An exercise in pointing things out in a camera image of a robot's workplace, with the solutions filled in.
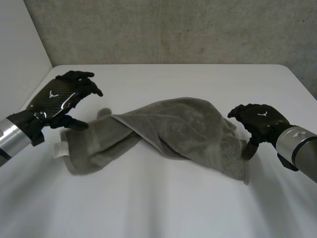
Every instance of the table surface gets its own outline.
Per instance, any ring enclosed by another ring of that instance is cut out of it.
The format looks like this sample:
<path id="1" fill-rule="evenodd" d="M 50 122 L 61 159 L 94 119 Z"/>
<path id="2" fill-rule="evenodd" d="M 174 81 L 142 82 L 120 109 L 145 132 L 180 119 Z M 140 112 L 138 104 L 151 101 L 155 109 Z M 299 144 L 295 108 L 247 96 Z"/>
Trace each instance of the table surface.
<path id="1" fill-rule="evenodd" d="M 124 113 L 155 101 L 196 97 L 224 117 L 239 104 L 269 104 L 292 124 L 317 133 L 317 102 L 281 65 L 62 65 L 30 99 L 69 70 L 91 71 L 104 93 L 70 114 L 91 121 L 101 108 Z M 239 123 L 237 134 L 249 134 Z M 58 129 L 0 168 L 0 236 L 10 238 L 316 237 L 317 184 L 284 168 L 263 143 L 250 184 L 191 161 L 162 156 L 141 141 L 103 170 L 73 176 L 53 159 Z"/>

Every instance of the glove logo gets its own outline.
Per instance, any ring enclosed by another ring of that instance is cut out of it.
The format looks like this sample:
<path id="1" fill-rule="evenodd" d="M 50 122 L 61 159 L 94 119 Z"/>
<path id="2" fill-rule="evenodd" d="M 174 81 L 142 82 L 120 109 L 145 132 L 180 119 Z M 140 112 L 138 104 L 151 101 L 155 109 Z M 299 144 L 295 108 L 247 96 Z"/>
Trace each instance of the glove logo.
<path id="1" fill-rule="evenodd" d="M 267 112 L 263 113 L 263 114 L 258 114 L 259 116 L 267 116 Z"/>
<path id="2" fill-rule="evenodd" d="M 50 91 L 50 98 L 57 97 L 59 94 L 53 95 L 52 91 Z"/>

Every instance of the white tag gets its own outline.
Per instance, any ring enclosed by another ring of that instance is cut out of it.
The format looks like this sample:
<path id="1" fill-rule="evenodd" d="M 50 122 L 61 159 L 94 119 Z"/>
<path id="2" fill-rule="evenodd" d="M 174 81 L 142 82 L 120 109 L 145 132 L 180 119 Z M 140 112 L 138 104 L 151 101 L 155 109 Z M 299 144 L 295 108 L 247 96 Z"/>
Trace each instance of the white tag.
<path id="1" fill-rule="evenodd" d="M 61 141 L 54 144 L 54 159 L 62 156 L 69 156 L 69 147 L 67 141 Z"/>

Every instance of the black glove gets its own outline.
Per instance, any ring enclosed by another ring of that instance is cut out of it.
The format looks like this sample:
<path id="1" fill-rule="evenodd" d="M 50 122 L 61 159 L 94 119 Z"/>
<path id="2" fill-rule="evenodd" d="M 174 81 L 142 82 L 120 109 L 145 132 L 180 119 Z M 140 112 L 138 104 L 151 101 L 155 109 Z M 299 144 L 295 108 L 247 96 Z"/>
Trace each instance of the black glove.
<path id="1" fill-rule="evenodd" d="M 88 128 L 88 124 L 66 115 L 77 103 L 91 93 L 103 95 L 101 90 L 88 77 L 90 72 L 69 71 L 50 81 L 30 102 L 31 111 L 45 126 L 64 126 L 75 130 Z"/>
<path id="2" fill-rule="evenodd" d="M 275 108 L 268 105 L 248 104 L 234 108 L 228 118 L 236 118 L 251 133 L 250 141 L 243 152 L 243 158 L 251 159 L 262 142 L 269 142 L 276 147 L 276 141 L 286 129 L 293 127 Z M 278 155 L 283 166 L 297 171 L 291 163 Z"/>

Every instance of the towel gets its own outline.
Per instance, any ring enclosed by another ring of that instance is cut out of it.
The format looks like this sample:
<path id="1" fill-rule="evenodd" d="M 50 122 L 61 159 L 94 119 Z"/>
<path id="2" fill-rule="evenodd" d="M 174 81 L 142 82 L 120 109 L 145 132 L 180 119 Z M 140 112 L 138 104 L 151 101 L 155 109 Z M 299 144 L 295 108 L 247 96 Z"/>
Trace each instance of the towel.
<path id="1" fill-rule="evenodd" d="M 62 131 L 61 139 L 68 142 L 64 161 L 72 174 L 96 172 L 144 139 L 168 158 L 190 159 L 247 183 L 246 141 L 235 129 L 210 102 L 177 98 L 121 115 L 103 109 L 87 130 Z"/>

